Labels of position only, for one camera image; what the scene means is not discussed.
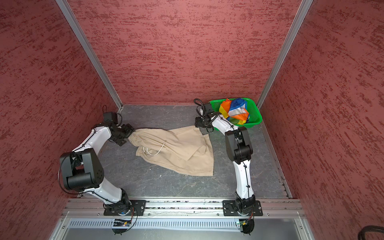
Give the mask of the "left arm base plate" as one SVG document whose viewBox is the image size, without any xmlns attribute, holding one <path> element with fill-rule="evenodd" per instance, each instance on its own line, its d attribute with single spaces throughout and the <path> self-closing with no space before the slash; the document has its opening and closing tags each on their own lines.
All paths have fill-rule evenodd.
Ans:
<svg viewBox="0 0 384 240">
<path fill-rule="evenodd" d="M 145 200 L 119 201 L 114 204 L 104 204 L 104 216 L 142 216 L 144 214 Z"/>
</svg>

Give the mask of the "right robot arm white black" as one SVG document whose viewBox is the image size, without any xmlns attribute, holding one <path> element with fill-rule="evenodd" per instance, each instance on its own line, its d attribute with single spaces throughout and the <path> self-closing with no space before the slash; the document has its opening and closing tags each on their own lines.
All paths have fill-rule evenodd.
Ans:
<svg viewBox="0 0 384 240">
<path fill-rule="evenodd" d="M 253 147 L 247 128 L 235 126 L 218 112 L 206 113 L 202 107 L 197 108 L 197 113 L 196 127 L 217 129 L 225 136 L 226 152 L 234 164 L 237 181 L 236 210 L 243 216 L 251 214 L 256 205 L 256 197 L 250 175 Z"/>
</svg>

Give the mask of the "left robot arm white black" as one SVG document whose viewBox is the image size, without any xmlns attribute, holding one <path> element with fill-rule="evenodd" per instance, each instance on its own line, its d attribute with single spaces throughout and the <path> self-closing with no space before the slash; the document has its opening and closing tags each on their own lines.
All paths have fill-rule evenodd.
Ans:
<svg viewBox="0 0 384 240">
<path fill-rule="evenodd" d="M 103 201 L 105 216 L 133 216 L 135 208 L 126 191 L 105 178 L 99 155 L 106 142 L 121 147 L 134 131 L 129 124 L 103 122 L 96 125 L 77 148 L 61 155 L 58 170 L 61 190 L 69 195 L 89 194 L 98 198 Z"/>
</svg>

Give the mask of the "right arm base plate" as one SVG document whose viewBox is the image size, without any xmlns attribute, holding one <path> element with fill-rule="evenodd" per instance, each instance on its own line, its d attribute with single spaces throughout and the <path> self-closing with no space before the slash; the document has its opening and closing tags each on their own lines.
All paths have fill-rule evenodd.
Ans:
<svg viewBox="0 0 384 240">
<path fill-rule="evenodd" d="M 224 200 L 222 203 L 223 203 L 223 213 L 225 217 L 250 217 L 251 216 L 251 212 L 247 214 L 241 214 L 236 207 L 235 200 Z M 256 204 L 252 207 L 252 210 L 253 210 L 253 216 L 255 217 L 262 217 L 264 215 L 260 201 L 256 201 Z"/>
</svg>

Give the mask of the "beige shorts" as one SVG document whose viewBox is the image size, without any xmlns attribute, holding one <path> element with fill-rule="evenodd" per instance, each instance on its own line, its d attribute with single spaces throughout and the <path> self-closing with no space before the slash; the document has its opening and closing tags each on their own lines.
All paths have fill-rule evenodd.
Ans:
<svg viewBox="0 0 384 240">
<path fill-rule="evenodd" d="M 146 162 L 189 176 L 214 174 L 214 151 L 208 134 L 195 126 L 173 130 L 138 129 L 128 140 Z"/>
</svg>

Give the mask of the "green plastic basket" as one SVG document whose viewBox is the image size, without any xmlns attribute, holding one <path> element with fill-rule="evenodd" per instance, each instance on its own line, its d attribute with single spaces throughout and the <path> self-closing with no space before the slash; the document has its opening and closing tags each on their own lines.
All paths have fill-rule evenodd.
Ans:
<svg viewBox="0 0 384 240">
<path fill-rule="evenodd" d="M 242 98 L 242 99 L 246 100 L 246 102 L 247 102 L 247 110 L 250 114 L 249 121 L 244 125 L 235 125 L 235 126 L 252 128 L 253 126 L 260 124 L 262 122 L 263 118 L 262 118 L 262 115 L 260 114 L 259 109 L 256 106 L 255 102 L 249 98 Z M 225 100 L 226 99 L 212 100 L 212 101 L 209 101 L 209 103 L 211 103 L 212 108 L 215 112 L 219 112 L 219 107 L 220 107 L 221 103 Z"/>
</svg>

